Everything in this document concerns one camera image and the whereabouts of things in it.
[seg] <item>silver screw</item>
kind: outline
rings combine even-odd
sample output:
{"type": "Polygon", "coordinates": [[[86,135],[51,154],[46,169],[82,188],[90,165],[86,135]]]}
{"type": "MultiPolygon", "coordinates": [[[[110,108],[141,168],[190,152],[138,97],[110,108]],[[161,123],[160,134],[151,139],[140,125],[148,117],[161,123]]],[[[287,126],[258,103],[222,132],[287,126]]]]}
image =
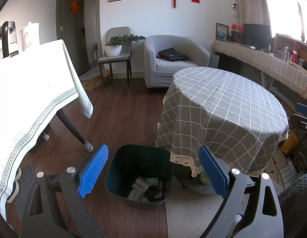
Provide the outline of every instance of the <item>silver screw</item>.
{"type": "Polygon", "coordinates": [[[70,166],[69,168],[67,168],[67,170],[66,170],[69,174],[72,174],[72,173],[74,173],[75,172],[75,167],[73,167],[73,166],[70,166]]]}
{"type": "Polygon", "coordinates": [[[267,173],[262,173],[262,174],[261,174],[261,177],[264,178],[265,180],[268,180],[268,179],[269,179],[269,174],[267,174],[267,173]]]}
{"type": "Polygon", "coordinates": [[[41,177],[43,177],[44,176],[44,172],[38,172],[37,173],[37,178],[41,178],[41,177]]]}
{"type": "Polygon", "coordinates": [[[240,171],[237,168],[233,168],[231,171],[235,175],[239,175],[240,174],[240,171]]]}

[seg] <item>blue globe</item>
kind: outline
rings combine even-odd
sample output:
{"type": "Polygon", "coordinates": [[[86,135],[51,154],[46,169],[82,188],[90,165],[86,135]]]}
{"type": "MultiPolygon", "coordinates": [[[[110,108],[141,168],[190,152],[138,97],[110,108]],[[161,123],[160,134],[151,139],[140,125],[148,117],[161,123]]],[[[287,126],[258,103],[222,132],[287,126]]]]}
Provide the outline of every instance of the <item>blue globe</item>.
{"type": "Polygon", "coordinates": [[[224,39],[224,38],[225,38],[225,34],[224,34],[223,32],[220,32],[220,33],[218,34],[218,37],[219,37],[220,39],[224,39]]]}

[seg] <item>desk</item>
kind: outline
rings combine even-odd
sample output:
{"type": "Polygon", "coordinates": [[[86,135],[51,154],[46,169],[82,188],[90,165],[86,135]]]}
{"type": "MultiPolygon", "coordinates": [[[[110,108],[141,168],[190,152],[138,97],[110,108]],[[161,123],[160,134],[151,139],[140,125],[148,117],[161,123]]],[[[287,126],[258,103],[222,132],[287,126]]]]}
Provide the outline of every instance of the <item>desk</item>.
{"type": "Polygon", "coordinates": [[[261,74],[262,85],[269,91],[273,89],[273,79],[276,79],[299,95],[303,94],[303,97],[307,99],[307,75],[290,64],[264,52],[235,43],[215,40],[211,44],[211,48],[216,52],[241,60],[259,69],[262,73],[266,73],[271,77],[271,80],[270,82],[267,81],[261,74]]]}
{"type": "Polygon", "coordinates": [[[90,118],[93,105],[63,40],[0,60],[0,213],[4,218],[22,159],[55,114],[67,120],[61,109],[75,99],[90,118]]]}
{"type": "Polygon", "coordinates": [[[227,71],[190,67],[178,71],[165,96],[157,146],[171,162],[202,172],[201,145],[243,172],[262,170],[288,134],[279,101],[253,81],[227,71]]]}

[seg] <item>red tassel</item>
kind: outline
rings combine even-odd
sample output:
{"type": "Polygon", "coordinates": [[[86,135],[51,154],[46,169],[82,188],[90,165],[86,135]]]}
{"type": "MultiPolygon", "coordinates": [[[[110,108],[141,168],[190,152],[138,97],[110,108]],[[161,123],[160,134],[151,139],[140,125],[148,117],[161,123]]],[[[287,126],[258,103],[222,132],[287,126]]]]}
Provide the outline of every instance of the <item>red tassel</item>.
{"type": "Polygon", "coordinates": [[[176,6],[176,0],[173,0],[173,7],[175,8],[176,6]]]}

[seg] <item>door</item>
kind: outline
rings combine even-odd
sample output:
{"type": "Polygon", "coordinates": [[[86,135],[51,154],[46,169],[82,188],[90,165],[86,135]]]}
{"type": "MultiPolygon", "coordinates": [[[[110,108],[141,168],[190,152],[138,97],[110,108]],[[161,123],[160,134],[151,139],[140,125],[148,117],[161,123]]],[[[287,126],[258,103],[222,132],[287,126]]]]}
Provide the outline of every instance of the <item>door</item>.
{"type": "Polygon", "coordinates": [[[61,38],[80,76],[90,68],[85,38],[84,0],[61,0],[60,7],[61,38]]]}

